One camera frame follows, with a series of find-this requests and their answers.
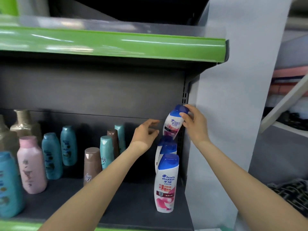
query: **hand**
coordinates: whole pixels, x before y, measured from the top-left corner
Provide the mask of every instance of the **hand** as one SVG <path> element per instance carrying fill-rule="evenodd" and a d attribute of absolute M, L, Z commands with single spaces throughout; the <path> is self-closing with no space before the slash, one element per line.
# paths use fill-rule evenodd
<path fill-rule="evenodd" d="M 135 129 L 133 139 L 129 146 L 137 147 L 139 155 L 144 154 L 151 147 L 154 139 L 158 136 L 159 130 L 149 128 L 158 123 L 159 120 L 149 119 Z"/>
<path fill-rule="evenodd" d="M 205 116 L 196 107 L 186 104 L 185 105 L 194 114 L 192 119 L 186 113 L 180 113 L 180 116 L 184 119 L 183 126 L 186 127 L 188 135 L 195 146 L 198 148 L 201 142 L 211 142 L 208 135 L 208 127 Z"/>

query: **shampoo bottle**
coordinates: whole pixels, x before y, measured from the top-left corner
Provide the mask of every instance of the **shampoo bottle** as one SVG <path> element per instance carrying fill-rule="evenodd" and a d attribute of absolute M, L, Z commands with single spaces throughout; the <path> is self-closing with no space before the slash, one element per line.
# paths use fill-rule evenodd
<path fill-rule="evenodd" d="M 168 154 L 168 153 L 176 154 L 176 149 L 177 149 L 177 144 L 176 144 L 175 141 L 165 142 L 163 144 L 163 147 L 161 148 L 160 154 L 158 155 L 157 167 L 158 167 L 158 165 L 161 161 L 161 158 L 163 157 L 164 154 Z"/>
<path fill-rule="evenodd" d="M 4 124 L 3 116 L 0 115 L 0 151 L 9 151 L 17 164 L 17 152 L 19 149 L 19 139 L 17 133 L 10 131 Z"/>
<path fill-rule="evenodd" d="M 179 156 L 170 153 L 164 154 L 158 165 L 154 183 L 155 204 L 159 212 L 170 213 L 173 211 L 178 171 Z"/>
<path fill-rule="evenodd" d="M 159 140 L 159 143 L 157 145 L 156 148 L 156 154 L 155 154 L 155 172 L 157 172 L 157 166 L 158 166 L 158 157 L 161 151 L 161 148 L 163 147 L 164 143 L 166 142 L 171 142 L 173 139 L 171 136 L 163 136 L 161 137 L 161 139 Z"/>
<path fill-rule="evenodd" d="M 29 194 L 41 193 L 47 187 L 47 178 L 43 152 L 36 136 L 21 137 L 19 144 L 17 159 L 22 186 Z"/>
<path fill-rule="evenodd" d="M 66 166 L 72 166 L 77 162 L 77 141 L 73 128 L 64 126 L 61 132 L 61 151 L 63 163 Z"/>
<path fill-rule="evenodd" d="M 179 132 L 184 119 L 180 116 L 180 113 L 188 114 L 189 109 L 183 105 L 177 105 L 174 110 L 172 110 L 166 118 L 163 135 L 172 136 L 175 139 L 177 133 Z"/>
<path fill-rule="evenodd" d="M 89 147 L 84 151 L 83 186 L 102 171 L 99 148 Z"/>
<path fill-rule="evenodd" d="M 15 131 L 18 137 L 36 136 L 38 145 L 42 143 L 41 126 L 32 123 L 29 110 L 14 110 L 17 114 L 17 123 L 11 126 L 11 131 Z"/>
<path fill-rule="evenodd" d="M 104 170 L 114 161 L 112 138 L 110 136 L 102 136 L 100 138 L 99 151 L 102 162 L 102 170 Z"/>
<path fill-rule="evenodd" d="M 108 130 L 107 135 L 112 138 L 113 155 L 116 159 L 120 155 L 118 131 L 116 129 Z"/>
<path fill-rule="evenodd" d="M 119 150 L 120 154 L 126 150 L 126 143 L 125 143 L 125 133 L 124 133 L 124 125 L 116 126 L 115 129 L 118 131 L 119 137 Z"/>
<path fill-rule="evenodd" d="M 25 206 L 21 181 L 11 153 L 0 151 L 0 217 L 11 218 Z"/>
<path fill-rule="evenodd" d="M 47 178 L 50 180 L 61 178 L 63 174 L 62 154 L 60 142 L 56 133 L 44 134 L 42 150 L 45 159 Z"/>

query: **forearm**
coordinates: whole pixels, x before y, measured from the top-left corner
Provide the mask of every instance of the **forearm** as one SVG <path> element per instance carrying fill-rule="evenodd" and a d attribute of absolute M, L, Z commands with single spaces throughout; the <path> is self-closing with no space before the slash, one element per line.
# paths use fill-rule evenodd
<path fill-rule="evenodd" d="M 130 167 L 139 157 L 129 146 L 105 170 L 61 206 L 40 231 L 93 231 Z"/>
<path fill-rule="evenodd" d="M 308 230 L 308 221 L 210 142 L 198 149 L 253 231 Z"/>

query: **gold bottle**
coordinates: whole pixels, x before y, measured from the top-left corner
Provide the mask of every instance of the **gold bottle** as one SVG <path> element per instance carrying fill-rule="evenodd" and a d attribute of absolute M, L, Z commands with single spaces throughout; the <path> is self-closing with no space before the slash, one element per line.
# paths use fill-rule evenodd
<path fill-rule="evenodd" d="M 0 151 L 9 151 L 17 162 L 17 151 L 19 149 L 19 139 L 16 132 L 10 131 L 4 123 L 3 116 L 0 115 Z"/>
<path fill-rule="evenodd" d="M 29 110 L 14 110 L 17 114 L 17 122 L 11 126 L 11 131 L 15 131 L 17 136 L 36 136 L 38 145 L 42 145 L 42 132 L 39 123 L 32 123 Z"/>

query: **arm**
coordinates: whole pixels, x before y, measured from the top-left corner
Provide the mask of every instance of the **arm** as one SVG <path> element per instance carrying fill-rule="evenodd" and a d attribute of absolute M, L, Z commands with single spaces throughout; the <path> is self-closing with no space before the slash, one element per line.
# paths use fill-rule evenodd
<path fill-rule="evenodd" d="M 129 147 L 90 183 L 63 204 L 39 231 L 92 231 L 133 163 L 146 152 L 159 131 L 149 128 L 149 119 L 136 128 Z"/>
<path fill-rule="evenodd" d="M 186 107 L 194 114 L 194 120 L 180 113 L 185 120 L 183 125 L 251 230 L 308 230 L 308 220 L 302 214 L 211 143 L 206 118 L 197 108 Z"/>

